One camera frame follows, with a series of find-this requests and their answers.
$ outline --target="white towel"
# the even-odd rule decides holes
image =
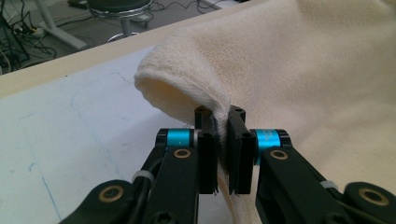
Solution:
[[[396,1],[265,1],[181,28],[135,85],[188,123],[211,108],[222,136],[230,104],[241,106],[249,128],[285,129],[341,190],[366,181],[396,193]],[[229,199],[235,223],[260,223],[254,197]]]

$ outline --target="floor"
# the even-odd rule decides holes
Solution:
[[[67,0],[44,0],[44,3],[58,27],[86,42],[90,48],[103,45],[111,36],[121,33],[119,21],[94,18],[87,9],[70,7]],[[234,4],[237,3],[233,0],[154,0],[153,7],[147,14],[148,26],[143,22],[132,22],[132,27],[134,32],[142,33]],[[38,24],[43,19],[33,0],[6,0],[3,15],[12,27],[11,30],[23,33],[16,37],[30,59],[8,66],[4,55],[0,55],[4,61],[1,64],[1,75],[77,52],[58,38],[42,33]],[[35,32],[26,34],[28,29],[23,29],[23,24]]]

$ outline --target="stool leg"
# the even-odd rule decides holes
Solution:
[[[122,33],[123,33],[124,37],[128,37],[128,36],[132,35],[129,20],[121,20],[121,26],[122,26]]]

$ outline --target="metal bolt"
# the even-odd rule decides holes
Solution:
[[[152,224],[177,224],[176,220],[170,213],[160,212],[152,219]]]

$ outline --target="gray floor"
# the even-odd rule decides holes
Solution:
[[[10,11],[9,14],[12,16],[12,9],[14,9],[13,13],[16,14],[9,24],[21,20],[21,2],[25,3],[23,15],[30,12],[30,17],[24,19],[25,24],[38,27],[38,24],[43,21],[32,0],[12,2],[14,6],[6,1],[6,8],[8,8],[8,12]],[[154,2],[150,13],[147,14],[152,20],[147,27],[143,22],[132,22],[134,32],[143,33],[215,10],[202,2],[198,6],[197,1],[193,0],[155,0]],[[67,33],[88,43],[91,48],[103,45],[111,36],[121,33],[119,21],[92,18],[89,10],[70,7],[67,0],[46,0],[45,3],[57,26],[61,26]],[[20,24],[17,23],[13,27],[18,28]],[[30,60],[15,64],[10,69],[9,67],[2,67],[2,74],[77,52],[52,35],[42,37],[39,35],[18,35],[18,39],[28,52]]]

